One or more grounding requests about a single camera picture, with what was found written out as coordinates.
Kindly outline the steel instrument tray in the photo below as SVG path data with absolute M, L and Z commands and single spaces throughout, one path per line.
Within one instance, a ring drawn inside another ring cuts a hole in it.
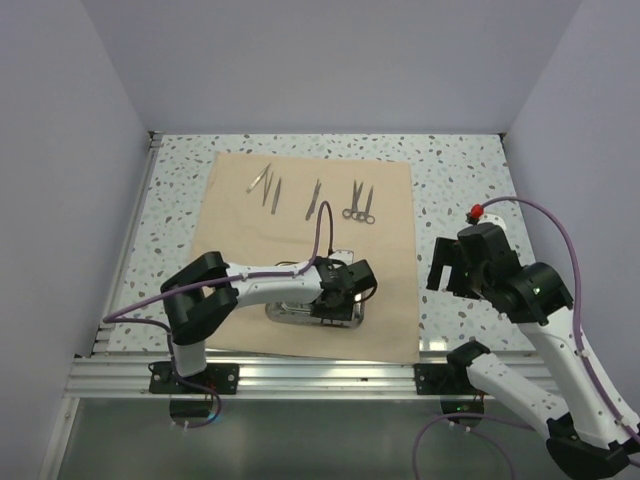
M 267 317 L 274 322 L 354 329 L 364 320 L 364 295 L 345 298 L 339 305 L 328 306 L 320 300 L 312 303 L 275 302 L 265 306 Z

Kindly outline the curved steel scissors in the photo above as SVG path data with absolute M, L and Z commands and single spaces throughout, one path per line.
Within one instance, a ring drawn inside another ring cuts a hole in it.
M 359 222 L 362 223 L 366 223 L 369 225 L 372 225 L 376 222 L 375 217 L 371 214 L 371 208 L 372 208 L 372 203 L 373 203 L 373 197 L 374 197 L 374 187 L 371 187 L 367 196 L 367 200 L 366 200 L 366 204 L 365 204 L 365 208 L 363 211 L 359 211 L 357 214 L 356 219 Z

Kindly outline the straight steel scissors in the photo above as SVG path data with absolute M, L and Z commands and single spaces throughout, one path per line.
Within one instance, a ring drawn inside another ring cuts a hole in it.
M 361 221 L 361 214 L 358 209 L 358 202 L 362 193 L 364 184 L 362 182 L 354 181 L 351 196 L 351 205 L 342 211 L 342 216 L 345 219 L 351 219 Z

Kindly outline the beige cloth wrap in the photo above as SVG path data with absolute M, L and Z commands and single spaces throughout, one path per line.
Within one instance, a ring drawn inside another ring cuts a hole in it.
M 246 188 L 271 163 L 271 190 L 262 206 L 264 179 Z M 274 191 L 282 178 L 277 212 Z M 352 250 L 365 259 L 378 281 L 365 303 L 364 320 L 354 329 L 297 326 L 271 321 L 262 306 L 233 312 L 207 340 L 209 348 L 315 358 L 413 364 L 419 359 L 419 293 L 410 166 L 374 160 L 311 159 L 220 153 L 206 184 L 193 257 L 218 251 L 227 262 L 271 266 L 311 256 L 315 221 L 305 221 L 316 180 L 321 200 L 334 219 L 322 223 L 321 245 Z M 364 184 L 358 202 L 365 208 L 374 187 L 372 225 L 345 219 L 353 182 Z

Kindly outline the steel tweezers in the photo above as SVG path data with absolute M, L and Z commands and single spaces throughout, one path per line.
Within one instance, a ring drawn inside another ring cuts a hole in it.
M 266 205 L 266 202 L 271 190 L 272 181 L 273 181 L 273 172 L 269 170 L 264 177 L 262 206 Z
M 277 212 L 277 207 L 278 207 L 280 193 L 281 193 L 281 184 L 282 184 L 282 178 L 280 177 L 276 184 L 276 188 L 273 195 L 273 200 L 272 200 L 272 205 L 270 210 L 271 215 L 275 215 Z
M 248 185 L 248 187 L 246 188 L 246 193 L 249 194 L 251 193 L 255 187 L 264 179 L 264 177 L 267 175 L 267 173 L 269 172 L 271 167 L 271 163 L 267 164 L 262 170 L 261 172 L 251 181 L 251 183 Z

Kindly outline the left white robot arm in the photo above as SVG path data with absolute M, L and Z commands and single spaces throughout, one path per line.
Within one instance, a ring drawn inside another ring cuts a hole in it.
M 189 393 L 205 386 L 205 341 L 240 308 L 263 305 L 278 323 L 355 328 L 377 287 L 367 261 L 348 264 L 336 254 L 254 267 L 227 263 L 217 251 L 205 253 L 160 288 L 175 362 L 172 379 Z

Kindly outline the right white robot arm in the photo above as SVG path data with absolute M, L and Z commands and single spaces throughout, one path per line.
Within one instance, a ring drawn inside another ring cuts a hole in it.
M 577 302 L 549 265 L 523 265 L 504 230 L 480 223 L 456 238 L 435 241 L 427 287 L 438 289 L 445 267 L 447 291 L 483 299 L 529 340 L 560 393 L 553 395 L 503 363 L 478 341 L 447 356 L 451 389 L 487 393 L 544 440 L 556 465 L 571 479 L 606 479 L 624 470 L 639 450 L 639 416 L 612 384 L 581 328 Z

